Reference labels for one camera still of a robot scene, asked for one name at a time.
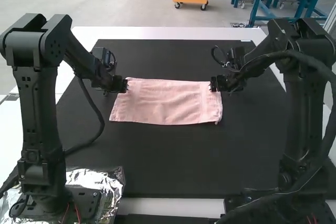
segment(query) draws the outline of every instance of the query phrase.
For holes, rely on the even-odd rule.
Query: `black cable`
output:
[[[83,80],[78,78],[78,82],[79,82],[80,87],[82,88],[82,91],[84,93],[85,98],[88,100],[91,108],[96,113],[96,115],[98,117],[98,120],[100,122],[100,126],[99,126],[99,129],[98,129],[98,132],[91,139],[89,139],[88,141],[86,141],[84,143],[79,143],[79,144],[65,150],[64,151],[65,156],[69,156],[69,155],[73,154],[74,152],[77,152],[77,151],[79,151],[83,148],[86,148],[89,145],[91,145],[92,143],[94,143],[94,141],[101,135],[101,133],[104,131],[104,128],[105,128],[104,118],[103,118],[101,112],[99,111],[99,109],[97,108],[97,106],[95,105],[95,103],[93,102],[87,88],[85,87],[85,84],[84,84]]]
[[[99,129],[98,129],[98,132],[91,138],[89,139],[88,141],[84,142],[84,143],[80,143],[80,144],[77,144],[67,150],[64,151],[64,154],[65,156],[69,156],[79,150],[81,150],[82,148],[86,148],[88,147],[89,145],[91,145],[100,135],[101,133],[103,132],[104,130],[104,127],[105,127],[105,121],[104,121],[104,118],[101,114],[101,112],[99,111],[99,109],[97,108],[97,106],[95,105],[95,103],[93,102],[88,90],[86,89],[85,87],[85,84],[83,83],[83,80],[78,78],[78,82],[79,82],[79,85],[84,93],[84,96],[85,98],[88,100],[90,106],[92,107],[92,109],[94,110],[94,112],[96,113],[97,117],[98,117],[98,120],[100,122],[100,126],[99,126]],[[16,173],[15,176],[11,177],[11,178],[8,178],[2,185],[2,188],[0,190],[0,199],[4,196],[4,193],[6,191],[8,191],[9,189],[11,189],[15,183],[18,182],[18,174]]]
[[[331,84],[332,98],[333,98],[333,106],[331,108],[331,113],[329,116],[329,120],[327,123],[327,128],[325,130],[324,138],[322,139],[322,145],[319,150],[319,155],[315,160],[311,162],[310,168],[293,184],[293,186],[284,191],[283,193],[274,193],[272,195],[267,195],[260,197],[256,200],[253,200],[245,205],[235,208],[232,211],[229,211],[224,215],[220,220],[216,222],[216,224],[223,224],[227,220],[234,218],[236,215],[256,209],[262,205],[268,204],[270,202],[279,200],[282,197],[286,197],[288,195],[297,193],[300,191],[312,178],[313,176],[321,169],[324,161],[328,158],[328,153],[333,144],[333,141],[336,136],[336,75],[321,61],[317,60],[314,57],[305,55],[301,52],[296,52],[294,50],[287,50],[284,52],[274,52],[270,54],[265,54],[261,57],[255,58],[255,60],[251,60],[248,62],[250,65],[253,64],[253,67],[257,67],[259,64],[254,64],[254,61],[266,60],[270,63],[270,58],[274,61],[281,58],[296,58],[302,63],[307,64],[309,67],[317,69],[318,73],[325,78]]]
[[[18,202],[14,203],[9,210],[9,214],[8,214],[9,217],[11,217],[11,218],[19,217],[22,214],[23,210],[25,210],[25,208],[27,206],[27,203],[28,203],[28,199],[29,199],[29,196],[26,195],[25,199],[19,200]],[[17,209],[17,212],[15,214],[12,214],[12,211],[13,211],[14,207],[16,208],[17,205],[20,205]]]
[[[226,61],[221,61],[219,60],[216,56],[215,56],[215,51],[219,50],[221,52],[221,54],[224,56]],[[224,52],[220,49],[219,46],[215,45],[212,49],[211,49],[211,56],[212,58],[218,63],[220,64],[221,67],[223,68],[227,68],[228,70],[230,70],[231,72],[239,72],[238,69],[234,69],[230,66],[230,62],[226,59]]]

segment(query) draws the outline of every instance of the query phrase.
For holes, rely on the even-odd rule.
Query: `red wire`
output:
[[[67,215],[67,212],[69,211],[69,207],[70,207],[70,206],[69,206],[69,203],[68,203],[67,210],[65,211],[65,213],[64,213],[64,215],[63,215],[61,224],[64,223],[64,219],[65,219],[65,216]]]
[[[80,213],[79,213],[79,210],[78,210],[78,207],[77,207],[76,204],[75,204],[75,209],[76,209],[76,213],[77,213],[78,224],[81,224]]]
[[[317,219],[316,219],[315,215],[314,214],[312,214],[312,215],[313,215],[314,224],[317,224]]]
[[[310,219],[309,219],[309,217],[308,217],[308,215],[306,217],[307,217],[308,223],[312,224],[311,221],[310,221]]]

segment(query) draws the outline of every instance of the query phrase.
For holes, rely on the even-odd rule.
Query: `white table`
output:
[[[259,28],[201,28],[201,27],[75,27],[73,34],[90,51],[98,39],[188,39],[188,40],[252,40],[258,45],[265,37]],[[285,88],[283,76],[275,65],[271,70]],[[73,79],[72,69],[62,62],[58,68],[55,97],[56,102],[65,92]],[[15,87],[10,94],[18,94]],[[323,133],[329,118],[330,109],[323,107]],[[4,101],[0,105],[0,183],[13,170],[20,158],[22,149],[22,125],[20,102]],[[336,144],[329,157],[336,163]],[[328,201],[336,214],[336,201]],[[167,216],[189,216],[218,218],[224,213],[223,199],[123,199],[119,207],[120,214],[148,214]]]

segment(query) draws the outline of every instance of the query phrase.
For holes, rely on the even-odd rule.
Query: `aluminum foil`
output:
[[[95,170],[83,168],[68,168],[66,185],[76,185],[101,191],[101,199],[96,216],[86,224],[110,224],[114,222],[118,205],[125,186],[124,173],[121,166],[113,170]],[[22,194],[20,187],[12,188],[0,200],[0,224],[59,224],[59,218],[48,221],[9,217],[9,209]]]

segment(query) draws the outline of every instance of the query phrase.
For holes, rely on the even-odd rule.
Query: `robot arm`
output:
[[[326,82],[330,81],[335,101],[336,76],[331,67],[336,61],[336,44],[313,19],[299,19],[293,25],[274,19],[268,23],[268,29],[269,35],[250,53],[235,48],[227,54],[221,65],[228,68],[228,74],[212,77],[211,90],[241,91],[249,78],[260,76],[274,62],[283,73],[289,115],[286,147],[279,164],[281,193],[268,192],[263,196],[258,192],[257,197],[250,197],[252,202],[240,201],[218,224],[274,201],[284,205],[280,199],[303,187],[307,195],[316,199],[327,190],[327,174],[321,167],[336,136],[336,119],[333,108],[322,139],[323,97]],[[319,182],[317,186],[308,183],[313,177]]]
[[[59,64],[64,60],[76,76],[105,92],[127,90],[127,80],[114,74],[113,53],[104,48],[87,52],[71,33],[71,23],[68,15],[46,21],[42,14],[26,14],[0,35],[0,52],[13,69],[20,95],[23,148],[18,179],[26,198],[31,196],[48,213],[62,210],[71,197],[65,189],[65,155],[56,119]]]

